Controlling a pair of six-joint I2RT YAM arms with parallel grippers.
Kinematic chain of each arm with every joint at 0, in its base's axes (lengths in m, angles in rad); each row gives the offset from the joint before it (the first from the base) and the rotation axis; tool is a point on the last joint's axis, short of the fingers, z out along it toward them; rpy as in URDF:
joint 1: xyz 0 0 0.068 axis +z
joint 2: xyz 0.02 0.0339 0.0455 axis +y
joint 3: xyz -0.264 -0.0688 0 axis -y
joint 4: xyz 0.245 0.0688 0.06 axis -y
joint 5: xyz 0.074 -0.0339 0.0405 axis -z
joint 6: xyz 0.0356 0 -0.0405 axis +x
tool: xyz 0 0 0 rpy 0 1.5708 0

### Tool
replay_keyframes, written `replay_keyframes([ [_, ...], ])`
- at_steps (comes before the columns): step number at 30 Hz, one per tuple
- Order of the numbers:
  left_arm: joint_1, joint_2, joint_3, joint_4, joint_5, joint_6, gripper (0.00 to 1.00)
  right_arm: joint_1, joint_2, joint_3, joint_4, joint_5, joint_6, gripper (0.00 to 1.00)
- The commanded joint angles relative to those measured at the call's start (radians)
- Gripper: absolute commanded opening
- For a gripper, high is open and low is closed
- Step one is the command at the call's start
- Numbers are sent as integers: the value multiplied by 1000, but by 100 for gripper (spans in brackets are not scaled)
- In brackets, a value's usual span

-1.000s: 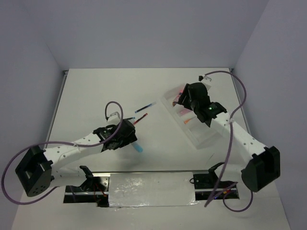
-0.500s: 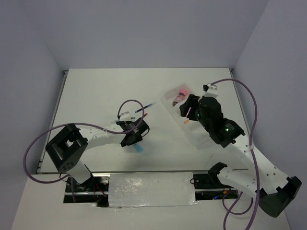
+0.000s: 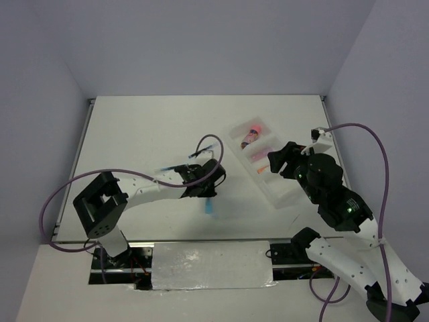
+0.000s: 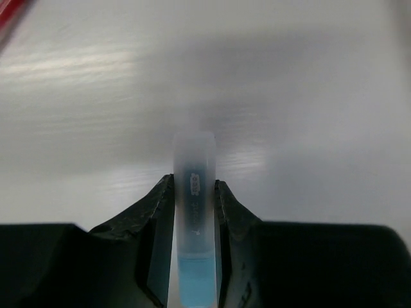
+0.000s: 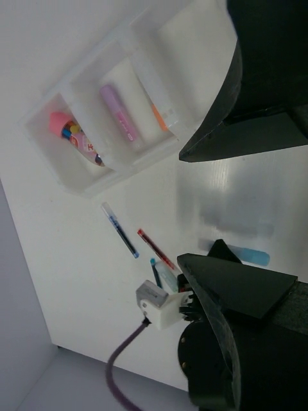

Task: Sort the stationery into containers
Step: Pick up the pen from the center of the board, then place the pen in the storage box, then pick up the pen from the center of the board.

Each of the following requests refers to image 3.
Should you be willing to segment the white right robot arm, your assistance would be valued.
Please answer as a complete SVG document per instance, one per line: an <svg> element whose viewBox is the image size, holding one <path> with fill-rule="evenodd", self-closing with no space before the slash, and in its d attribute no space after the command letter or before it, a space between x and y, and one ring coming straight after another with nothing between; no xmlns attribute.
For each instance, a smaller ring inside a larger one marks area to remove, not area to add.
<svg viewBox="0 0 429 322"><path fill-rule="evenodd" d="M364 298L378 321L414 321L428 302L428 284L415 277L391 246L378 236L378 224L365 201L343 184L343 169L328 154L305 152L288 142L267 155L272 173L296 180L317 205L322 220L345 239L360 262L332 247L309 227L291 240L298 262L322 264Z"/></svg>

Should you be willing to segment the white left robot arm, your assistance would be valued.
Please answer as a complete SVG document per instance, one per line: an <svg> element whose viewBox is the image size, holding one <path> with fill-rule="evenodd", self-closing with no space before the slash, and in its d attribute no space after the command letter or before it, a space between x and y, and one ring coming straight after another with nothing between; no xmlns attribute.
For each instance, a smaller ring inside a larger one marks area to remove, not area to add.
<svg viewBox="0 0 429 322"><path fill-rule="evenodd" d="M182 198L212 198L218 181L226 179L225 169L213 158L197 164L174 166L152 179L140 176L117 178L110 171L100 173L73 200L87 238L95 239L114 266L130 262L129 242L118 227L122 214L154 201Z"/></svg>

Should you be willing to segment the blue highlighter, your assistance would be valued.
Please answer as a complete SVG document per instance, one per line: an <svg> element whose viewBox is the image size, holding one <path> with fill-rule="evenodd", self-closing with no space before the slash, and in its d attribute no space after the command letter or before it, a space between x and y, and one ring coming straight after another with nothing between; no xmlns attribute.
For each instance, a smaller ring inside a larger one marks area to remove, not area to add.
<svg viewBox="0 0 429 322"><path fill-rule="evenodd" d="M214 215L214 206L212 198L206 198L204 204L204 213L207 215Z"/></svg>

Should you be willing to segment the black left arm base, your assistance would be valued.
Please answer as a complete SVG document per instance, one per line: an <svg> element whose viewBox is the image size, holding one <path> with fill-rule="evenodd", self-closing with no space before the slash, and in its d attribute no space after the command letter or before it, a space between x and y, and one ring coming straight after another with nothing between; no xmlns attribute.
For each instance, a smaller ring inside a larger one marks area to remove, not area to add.
<svg viewBox="0 0 429 322"><path fill-rule="evenodd" d="M89 285L126 284L135 290L152 290L152 259L154 247L131 246L128 253L114 259L100 247L89 252L92 257Z"/></svg>

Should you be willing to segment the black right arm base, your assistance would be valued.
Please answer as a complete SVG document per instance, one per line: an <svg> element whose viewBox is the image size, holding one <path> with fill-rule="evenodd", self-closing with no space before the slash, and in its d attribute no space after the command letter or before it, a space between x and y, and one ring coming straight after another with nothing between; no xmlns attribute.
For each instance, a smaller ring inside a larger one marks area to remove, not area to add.
<svg viewBox="0 0 429 322"><path fill-rule="evenodd" d="M275 281L334 278L327 268L294 251L291 243L270 244L265 256L271 260Z"/></svg>

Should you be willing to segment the dark blue gel pen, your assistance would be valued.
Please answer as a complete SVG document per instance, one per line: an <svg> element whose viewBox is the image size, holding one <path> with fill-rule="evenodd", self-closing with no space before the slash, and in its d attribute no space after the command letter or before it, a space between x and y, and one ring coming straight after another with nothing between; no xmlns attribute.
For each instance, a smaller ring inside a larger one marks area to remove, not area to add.
<svg viewBox="0 0 429 322"><path fill-rule="evenodd" d="M192 158L197 158L199 155L203 154L203 153L207 153L210 152L211 154L213 153L214 149L218 146L218 143L213 143L207 147L201 148L197 151L195 151L193 154L189 155L188 158L192 159Z"/></svg>

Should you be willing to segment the pink crayon tube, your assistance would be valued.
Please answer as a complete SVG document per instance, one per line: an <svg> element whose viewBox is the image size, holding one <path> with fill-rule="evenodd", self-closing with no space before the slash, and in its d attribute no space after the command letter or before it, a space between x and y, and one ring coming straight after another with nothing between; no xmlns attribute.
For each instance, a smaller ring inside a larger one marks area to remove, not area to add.
<svg viewBox="0 0 429 322"><path fill-rule="evenodd" d="M261 126L253 125L249 130L249 132L247 133L247 135L243 138L240 144L241 149L244 150L248 145L258 140L260 134L261 134Z"/></svg>

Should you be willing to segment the purple highlighter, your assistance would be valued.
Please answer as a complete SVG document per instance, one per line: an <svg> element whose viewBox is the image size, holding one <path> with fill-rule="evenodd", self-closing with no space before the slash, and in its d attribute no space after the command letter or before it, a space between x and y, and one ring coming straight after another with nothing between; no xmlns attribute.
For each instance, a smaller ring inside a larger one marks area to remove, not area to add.
<svg viewBox="0 0 429 322"><path fill-rule="evenodd" d="M256 162L258 160L261 160L263 158L265 158L267 156L268 153L272 152L272 148L268 147L268 148L264 148L260 151L258 151L257 153L255 153L254 155L251 156L251 161L252 162Z"/></svg>

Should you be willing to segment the orange highlighter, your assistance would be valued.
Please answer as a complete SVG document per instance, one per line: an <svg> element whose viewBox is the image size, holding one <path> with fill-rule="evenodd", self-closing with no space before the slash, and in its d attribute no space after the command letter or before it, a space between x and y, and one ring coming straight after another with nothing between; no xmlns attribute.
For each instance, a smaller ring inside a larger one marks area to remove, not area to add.
<svg viewBox="0 0 429 322"><path fill-rule="evenodd" d="M269 168L269 165L265 165L265 166L262 166L261 168L259 168L258 170L257 170L257 173L258 174L261 174L265 169L267 169L267 168Z"/></svg>

